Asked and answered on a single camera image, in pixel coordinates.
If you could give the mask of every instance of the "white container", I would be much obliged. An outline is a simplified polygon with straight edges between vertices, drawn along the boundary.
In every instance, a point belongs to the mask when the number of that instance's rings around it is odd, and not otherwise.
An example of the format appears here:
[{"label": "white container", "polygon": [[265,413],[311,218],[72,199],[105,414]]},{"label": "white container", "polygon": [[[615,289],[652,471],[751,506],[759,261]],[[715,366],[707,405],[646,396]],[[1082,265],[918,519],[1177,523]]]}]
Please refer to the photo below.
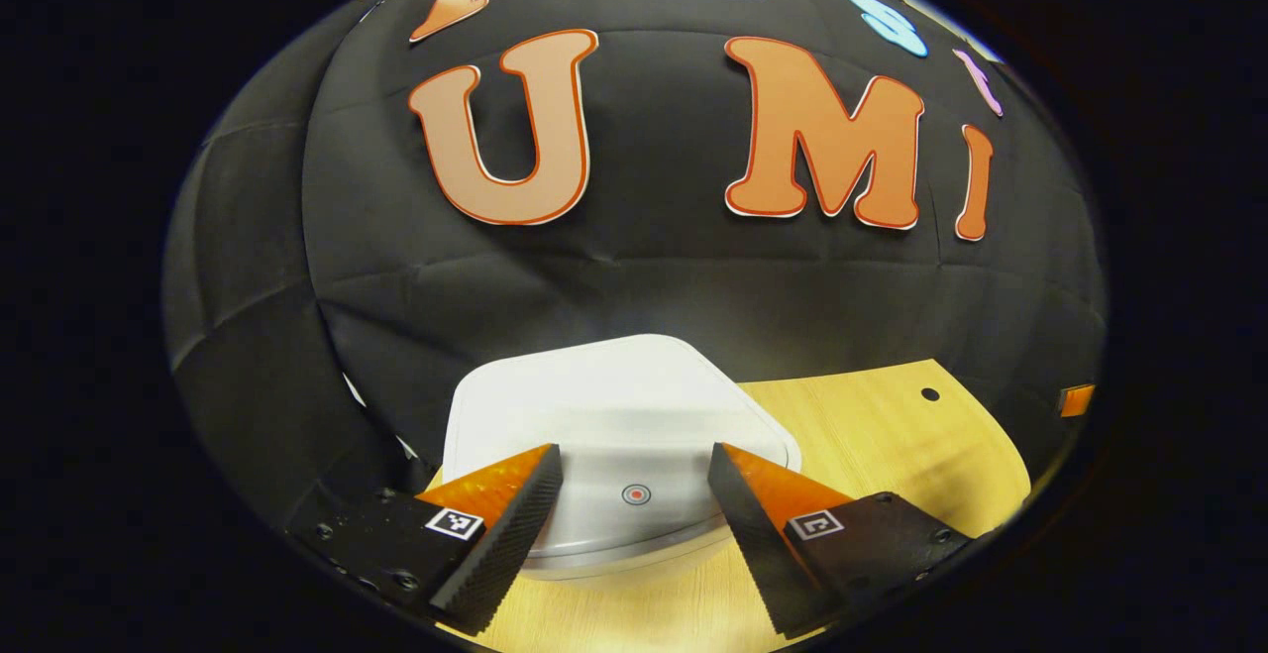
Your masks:
[{"label": "white container", "polygon": [[730,530],[709,489],[714,443],[794,472],[796,440],[677,337],[616,337],[481,365],[454,392],[446,481],[545,443],[563,486],[522,574],[592,586],[677,574]]}]

